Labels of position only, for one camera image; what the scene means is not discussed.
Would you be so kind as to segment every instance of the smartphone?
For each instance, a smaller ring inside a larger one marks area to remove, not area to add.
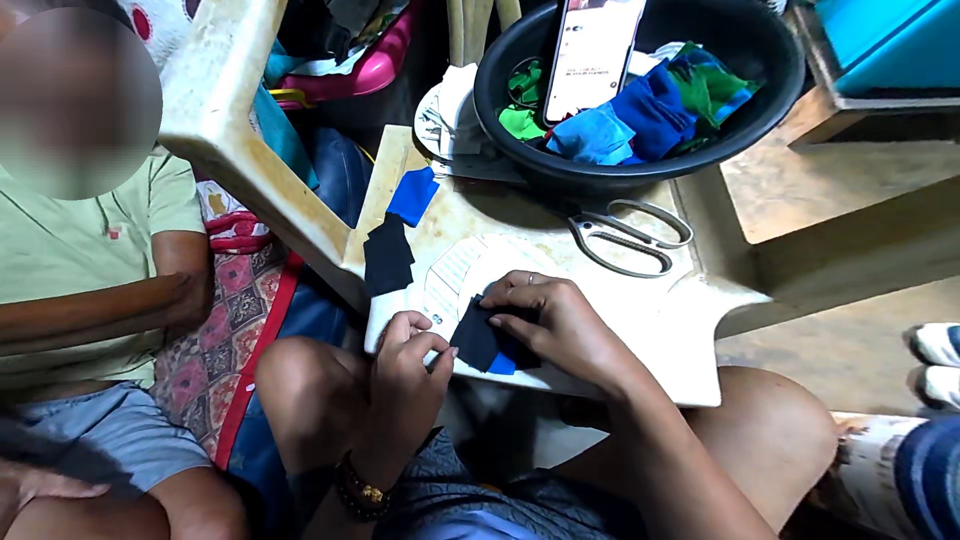
[[[620,91],[647,0],[560,0],[557,37],[543,120],[592,109]]]

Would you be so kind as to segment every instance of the green t-shirt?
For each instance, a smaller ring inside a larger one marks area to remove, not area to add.
[[[94,199],[39,195],[0,166],[0,304],[97,290],[156,275],[151,235],[204,232],[190,164],[159,150]],[[162,330],[0,357],[0,389],[76,380],[153,383]]]

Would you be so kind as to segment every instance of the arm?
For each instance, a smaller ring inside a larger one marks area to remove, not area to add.
[[[0,305],[0,356],[52,351],[167,327],[196,327],[212,299],[206,236],[152,236],[157,277]]]
[[[381,491],[396,484],[433,428],[453,375],[457,350],[426,331],[431,325],[415,311],[394,315],[383,331],[383,343],[373,364],[370,416],[351,451],[350,464],[364,482]],[[428,370],[423,358],[430,351],[440,354]],[[304,531],[303,540],[369,540],[372,533],[373,523],[353,521],[336,491],[330,489]]]
[[[511,272],[491,288],[482,306],[539,309],[536,325],[506,314],[494,315],[491,324],[603,392],[614,431],[631,445],[633,500],[651,538],[777,538],[573,282]]]

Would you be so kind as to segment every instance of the white sneaker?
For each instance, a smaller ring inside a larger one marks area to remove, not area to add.
[[[960,411],[960,368],[918,367],[910,372],[907,385],[930,408]]]
[[[906,346],[924,364],[960,367],[960,323],[927,323],[903,333]]]

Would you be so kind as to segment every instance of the bracelet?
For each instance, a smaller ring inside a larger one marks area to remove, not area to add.
[[[334,471],[333,485],[340,503],[353,520],[374,522],[387,513],[394,490],[381,491],[363,481],[350,463],[350,452],[344,454]]]

